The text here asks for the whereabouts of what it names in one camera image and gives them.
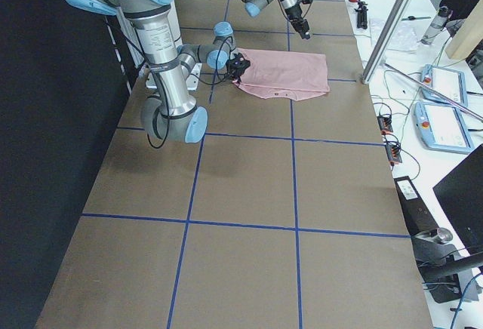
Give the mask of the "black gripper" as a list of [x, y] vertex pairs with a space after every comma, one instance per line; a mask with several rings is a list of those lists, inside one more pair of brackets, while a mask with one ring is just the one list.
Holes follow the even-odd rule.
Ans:
[[302, 39], [310, 39], [309, 23], [302, 16], [302, 9], [299, 4], [295, 4], [289, 8], [285, 8], [286, 16]]
[[241, 77], [250, 66], [250, 60], [242, 53], [237, 53], [232, 59], [226, 62], [226, 78], [232, 84], [239, 85], [242, 82]]

